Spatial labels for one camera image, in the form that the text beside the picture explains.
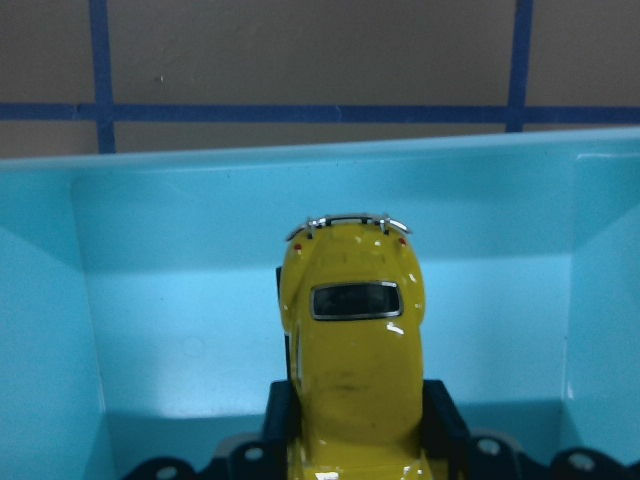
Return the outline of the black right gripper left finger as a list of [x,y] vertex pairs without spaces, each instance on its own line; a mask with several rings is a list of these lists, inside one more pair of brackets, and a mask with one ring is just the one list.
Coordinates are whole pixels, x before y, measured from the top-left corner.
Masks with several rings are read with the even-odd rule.
[[300,401],[293,383],[273,382],[261,432],[268,479],[304,478],[302,426]]

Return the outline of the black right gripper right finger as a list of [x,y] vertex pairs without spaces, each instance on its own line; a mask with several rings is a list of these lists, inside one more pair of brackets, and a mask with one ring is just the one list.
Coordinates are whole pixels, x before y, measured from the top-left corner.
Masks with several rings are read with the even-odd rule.
[[441,380],[424,380],[421,447],[434,479],[468,477],[470,432]]

